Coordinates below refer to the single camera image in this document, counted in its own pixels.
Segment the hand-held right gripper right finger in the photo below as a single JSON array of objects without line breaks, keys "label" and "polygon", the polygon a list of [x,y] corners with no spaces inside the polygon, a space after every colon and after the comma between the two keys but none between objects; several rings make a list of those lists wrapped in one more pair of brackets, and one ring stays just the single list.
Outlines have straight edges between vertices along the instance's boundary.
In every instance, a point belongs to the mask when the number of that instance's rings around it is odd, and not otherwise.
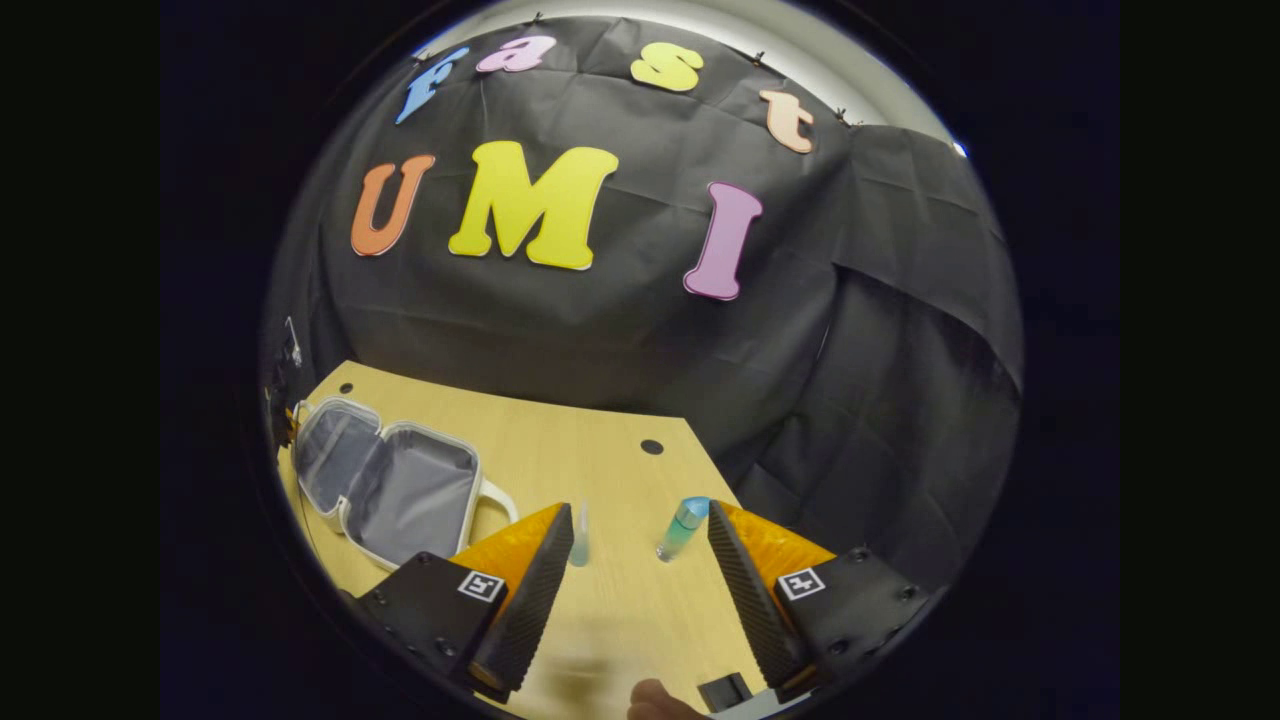
[{"label": "hand-held right gripper right finger", "polygon": [[833,553],[713,500],[707,537],[768,688],[781,701],[861,680],[933,609],[867,547]]}]

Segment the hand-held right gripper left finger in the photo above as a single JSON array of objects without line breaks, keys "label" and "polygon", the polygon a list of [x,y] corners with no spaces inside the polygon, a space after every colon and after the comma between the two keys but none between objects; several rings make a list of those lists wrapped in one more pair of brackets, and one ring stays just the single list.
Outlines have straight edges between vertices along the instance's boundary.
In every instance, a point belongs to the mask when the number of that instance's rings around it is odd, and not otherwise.
[{"label": "hand-held right gripper left finger", "polygon": [[449,559],[413,555],[349,607],[417,673],[503,705],[538,652],[573,539],[570,503],[552,503]]}]

